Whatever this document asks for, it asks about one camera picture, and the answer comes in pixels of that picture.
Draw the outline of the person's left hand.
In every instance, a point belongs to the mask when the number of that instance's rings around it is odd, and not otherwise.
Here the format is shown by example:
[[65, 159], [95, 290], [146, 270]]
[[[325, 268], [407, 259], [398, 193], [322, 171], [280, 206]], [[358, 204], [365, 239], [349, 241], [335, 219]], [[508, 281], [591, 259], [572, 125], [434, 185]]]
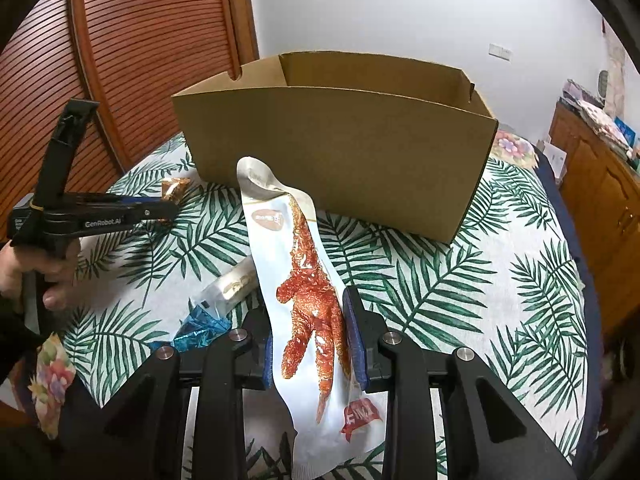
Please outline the person's left hand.
[[40, 248], [4, 245], [1, 248], [1, 296], [19, 302], [23, 275], [37, 272], [50, 284], [42, 294], [43, 305], [49, 310], [64, 309], [72, 296], [79, 252], [79, 240], [70, 242], [63, 258], [54, 258]]

